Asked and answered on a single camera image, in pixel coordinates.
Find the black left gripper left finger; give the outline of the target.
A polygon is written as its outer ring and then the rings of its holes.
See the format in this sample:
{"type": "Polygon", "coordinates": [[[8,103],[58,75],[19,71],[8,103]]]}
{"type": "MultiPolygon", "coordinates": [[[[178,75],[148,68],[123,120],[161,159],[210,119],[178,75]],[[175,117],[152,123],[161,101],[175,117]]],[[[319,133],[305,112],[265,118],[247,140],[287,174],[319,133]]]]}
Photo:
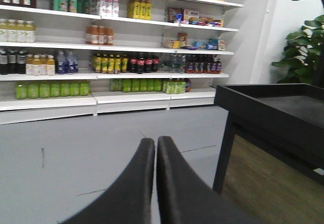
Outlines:
{"type": "Polygon", "coordinates": [[[151,223],[155,146],[141,139],[129,164],[114,183],[63,223],[151,223]]]}

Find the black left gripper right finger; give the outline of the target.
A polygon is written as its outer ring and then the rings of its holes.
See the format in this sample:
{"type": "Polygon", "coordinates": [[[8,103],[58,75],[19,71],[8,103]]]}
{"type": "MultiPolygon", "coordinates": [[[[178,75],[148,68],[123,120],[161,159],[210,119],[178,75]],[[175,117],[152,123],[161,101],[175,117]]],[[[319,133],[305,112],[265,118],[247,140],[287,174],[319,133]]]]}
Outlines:
{"type": "Polygon", "coordinates": [[[169,136],[158,139],[156,189],[161,223],[258,223],[213,191],[169,136]]]}

